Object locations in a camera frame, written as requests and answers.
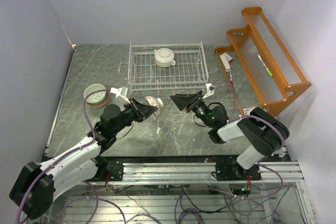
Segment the cream two-handled soup bowl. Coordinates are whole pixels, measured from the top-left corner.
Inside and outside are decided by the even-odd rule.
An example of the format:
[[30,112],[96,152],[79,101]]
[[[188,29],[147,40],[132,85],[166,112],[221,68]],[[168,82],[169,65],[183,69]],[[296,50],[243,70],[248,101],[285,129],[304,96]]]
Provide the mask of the cream two-handled soup bowl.
[[170,67],[175,66],[176,61],[174,60],[175,54],[171,49],[168,48],[160,48],[155,49],[154,51],[155,63],[159,67]]

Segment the grey striped bowl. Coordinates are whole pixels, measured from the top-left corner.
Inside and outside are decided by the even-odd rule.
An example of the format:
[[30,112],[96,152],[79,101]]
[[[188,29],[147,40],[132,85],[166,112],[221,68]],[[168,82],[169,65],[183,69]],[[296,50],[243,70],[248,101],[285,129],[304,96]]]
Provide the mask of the grey striped bowl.
[[104,101],[108,101],[109,100],[109,96],[107,95],[107,96],[105,96],[105,98],[104,99],[102,99],[101,101],[99,101],[99,102],[96,102],[96,103],[91,103],[91,102],[86,102],[87,104],[88,103],[91,103],[91,104],[99,104],[99,103],[103,103]]

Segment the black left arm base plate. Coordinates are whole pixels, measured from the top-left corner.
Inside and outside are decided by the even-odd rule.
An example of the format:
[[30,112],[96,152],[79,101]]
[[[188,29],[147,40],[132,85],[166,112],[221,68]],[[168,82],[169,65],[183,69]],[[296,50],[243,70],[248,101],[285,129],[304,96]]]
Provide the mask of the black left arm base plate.
[[100,181],[120,182],[123,179],[124,166],[119,161],[111,161],[98,168],[96,178]]

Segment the pale green bowl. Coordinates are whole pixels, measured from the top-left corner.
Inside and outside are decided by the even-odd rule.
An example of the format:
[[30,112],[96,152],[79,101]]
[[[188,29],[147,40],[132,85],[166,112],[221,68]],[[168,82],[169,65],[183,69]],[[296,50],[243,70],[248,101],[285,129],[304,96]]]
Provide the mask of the pale green bowl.
[[102,83],[92,83],[83,91],[83,99],[86,102],[96,103],[107,96],[106,87]]

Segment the white wire dish rack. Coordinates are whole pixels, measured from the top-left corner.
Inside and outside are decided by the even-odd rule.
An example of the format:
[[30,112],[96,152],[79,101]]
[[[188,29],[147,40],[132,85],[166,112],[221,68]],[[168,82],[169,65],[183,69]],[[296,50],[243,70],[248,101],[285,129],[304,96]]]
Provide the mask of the white wire dish rack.
[[[155,52],[167,48],[175,65],[160,67]],[[203,43],[135,45],[129,49],[128,85],[132,91],[205,89],[208,70]]]

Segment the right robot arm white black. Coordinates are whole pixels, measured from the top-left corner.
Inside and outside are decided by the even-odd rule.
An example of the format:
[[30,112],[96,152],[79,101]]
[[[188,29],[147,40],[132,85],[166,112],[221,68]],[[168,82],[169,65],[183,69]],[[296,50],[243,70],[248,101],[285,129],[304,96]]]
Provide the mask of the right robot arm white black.
[[195,94],[175,94],[170,99],[180,111],[193,112],[205,127],[210,128],[209,138],[215,144],[225,144],[238,137],[244,137],[249,145],[242,151],[231,167],[236,179],[244,179],[250,168],[278,151],[290,136],[288,128],[260,107],[248,115],[241,115],[230,121],[223,104],[214,102],[212,109],[204,102],[202,92]]

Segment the white bowl red pattern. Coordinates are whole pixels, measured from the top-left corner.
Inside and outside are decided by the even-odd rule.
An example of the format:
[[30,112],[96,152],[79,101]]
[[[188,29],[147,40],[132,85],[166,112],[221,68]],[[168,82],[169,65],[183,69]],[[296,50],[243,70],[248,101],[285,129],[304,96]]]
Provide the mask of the white bowl red pattern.
[[99,103],[99,104],[91,104],[91,103],[88,103],[89,106],[93,107],[93,108],[101,108],[103,106],[105,106],[107,104],[107,100],[104,101],[103,103]]

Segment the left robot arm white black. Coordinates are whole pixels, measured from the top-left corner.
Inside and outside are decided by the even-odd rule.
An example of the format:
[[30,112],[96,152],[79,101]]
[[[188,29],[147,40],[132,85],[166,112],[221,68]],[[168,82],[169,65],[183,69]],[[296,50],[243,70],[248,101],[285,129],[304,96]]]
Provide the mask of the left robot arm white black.
[[37,219],[64,192],[87,179],[102,180],[109,165],[101,155],[117,140],[117,134],[133,122],[143,122],[158,111],[157,106],[131,98],[121,110],[118,105],[105,107],[100,120],[78,144],[40,164],[26,164],[9,197],[19,207],[16,223],[23,223],[22,213]]

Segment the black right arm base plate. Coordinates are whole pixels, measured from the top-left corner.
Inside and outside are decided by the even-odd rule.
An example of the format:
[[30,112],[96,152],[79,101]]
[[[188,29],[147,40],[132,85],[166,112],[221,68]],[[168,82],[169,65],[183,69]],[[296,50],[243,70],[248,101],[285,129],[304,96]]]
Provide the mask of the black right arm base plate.
[[215,171],[211,175],[217,181],[234,181],[247,180],[248,176],[251,180],[261,180],[260,168],[254,164],[250,169],[245,170],[237,163],[216,163]]

